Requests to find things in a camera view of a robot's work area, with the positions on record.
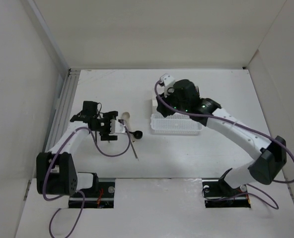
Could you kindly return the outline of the silver metal chopstick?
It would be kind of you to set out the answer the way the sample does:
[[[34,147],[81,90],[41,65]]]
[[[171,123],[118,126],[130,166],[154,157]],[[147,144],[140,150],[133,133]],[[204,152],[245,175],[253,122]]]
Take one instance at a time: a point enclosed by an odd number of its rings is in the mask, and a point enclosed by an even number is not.
[[[127,128],[127,123],[126,123],[126,121],[124,119],[122,121],[123,121],[123,125],[124,125],[124,128],[125,128],[125,131],[126,131],[128,137],[129,137],[130,146],[132,148],[132,151],[134,153],[134,156],[139,161],[138,155],[136,153],[136,150],[135,150],[134,145],[133,145],[133,142],[132,142],[132,138],[130,136],[130,132],[129,132],[128,128]]]

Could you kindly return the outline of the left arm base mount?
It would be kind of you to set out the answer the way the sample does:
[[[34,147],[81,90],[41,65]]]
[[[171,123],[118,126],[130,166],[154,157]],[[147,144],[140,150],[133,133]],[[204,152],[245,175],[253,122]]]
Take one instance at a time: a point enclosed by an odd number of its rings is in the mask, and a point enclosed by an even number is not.
[[[82,189],[85,195],[84,209],[114,208],[115,182],[114,178],[100,178],[93,187]]]

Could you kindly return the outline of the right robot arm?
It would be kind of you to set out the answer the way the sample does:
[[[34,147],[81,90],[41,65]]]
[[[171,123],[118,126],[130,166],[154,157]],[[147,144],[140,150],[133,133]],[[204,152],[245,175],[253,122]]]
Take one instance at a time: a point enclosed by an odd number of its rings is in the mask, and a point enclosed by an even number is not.
[[[187,115],[191,120],[222,134],[252,158],[252,162],[223,173],[216,183],[220,196],[234,196],[242,185],[255,181],[270,185],[286,164],[286,142],[283,138],[267,138],[236,122],[218,102],[202,98],[199,88],[190,80],[175,81],[166,76],[156,85],[164,88],[162,94],[156,94],[156,110],[162,116],[174,113]]]

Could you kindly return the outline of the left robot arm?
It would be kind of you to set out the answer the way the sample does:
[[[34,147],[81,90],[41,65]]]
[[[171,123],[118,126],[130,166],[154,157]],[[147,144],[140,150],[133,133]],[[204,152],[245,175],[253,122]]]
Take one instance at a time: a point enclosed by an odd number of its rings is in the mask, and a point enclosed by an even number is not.
[[[99,115],[98,103],[84,101],[82,110],[70,119],[66,132],[47,152],[36,158],[37,191],[42,195],[72,196],[82,190],[87,196],[99,192],[98,177],[95,173],[77,173],[73,156],[88,135],[98,132],[103,141],[117,140],[112,135],[117,111]]]

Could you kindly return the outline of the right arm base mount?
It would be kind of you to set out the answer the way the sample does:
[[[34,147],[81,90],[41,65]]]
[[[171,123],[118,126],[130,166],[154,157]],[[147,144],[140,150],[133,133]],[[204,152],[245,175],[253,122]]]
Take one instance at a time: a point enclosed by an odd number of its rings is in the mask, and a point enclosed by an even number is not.
[[[203,179],[202,197],[206,208],[251,208],[245,185],[231,188],[218,179]]]

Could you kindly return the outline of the black spoon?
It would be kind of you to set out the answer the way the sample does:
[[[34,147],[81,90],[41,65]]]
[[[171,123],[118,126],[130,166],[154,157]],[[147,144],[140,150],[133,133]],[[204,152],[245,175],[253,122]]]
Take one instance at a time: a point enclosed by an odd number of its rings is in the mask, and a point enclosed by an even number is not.
[[[129,131],[129,134],[131,134],[135,139],[142,139],[143,137],[143,132],[140,130]]]

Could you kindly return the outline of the beige spoon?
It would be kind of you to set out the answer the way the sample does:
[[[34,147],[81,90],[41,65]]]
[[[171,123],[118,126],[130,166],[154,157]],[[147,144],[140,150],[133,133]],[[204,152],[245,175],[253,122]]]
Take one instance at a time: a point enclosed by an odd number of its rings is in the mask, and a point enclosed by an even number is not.
[[[130,114],[128,112],[123,112],[121,115],[121,119],[124,121],[124,124],[130,133],[131,141],[135,142],[136,139],[134,137],[134,132],[132,131],[132,128],[130,125]]]

